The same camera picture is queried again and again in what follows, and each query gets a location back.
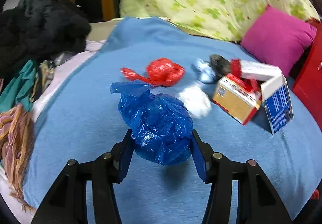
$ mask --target qr code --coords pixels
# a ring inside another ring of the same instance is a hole
[[[225,96],[225,93],[226,93],[226,90],[224,90],[223,88],[219,87],[219,89],[218,89],[218,94],[219,94],[221,97],[224,97],[224,96]]]

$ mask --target pink cushion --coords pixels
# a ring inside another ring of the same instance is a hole
[[[317,29],[271,6],[247,31],[241,45],[260,62],[278,66],[285,77],[312,45]]]

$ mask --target black clothes pile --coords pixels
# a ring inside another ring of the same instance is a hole
[[[20,0],[0,13],[0,78],[10,80],[30,59],[84,51],[90,31],[87,19],[58,0]]]

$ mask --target cardboard box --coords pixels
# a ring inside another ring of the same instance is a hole
[[[261,94],[254,93],[228,74],[218,81],[213,100],[231,116],[245,125],[256,113],[262,101],[272,134],[281,130],[293,118],[287,81],[280,68],[251,61],[240,61],[241,77],[264,81]]]

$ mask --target pile of clothes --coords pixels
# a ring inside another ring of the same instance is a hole
[[[30,111],[57,65],[85,50],[87,19],[59,0],[20,0],[0,14],[0,159],[14,195],[33,147]]]

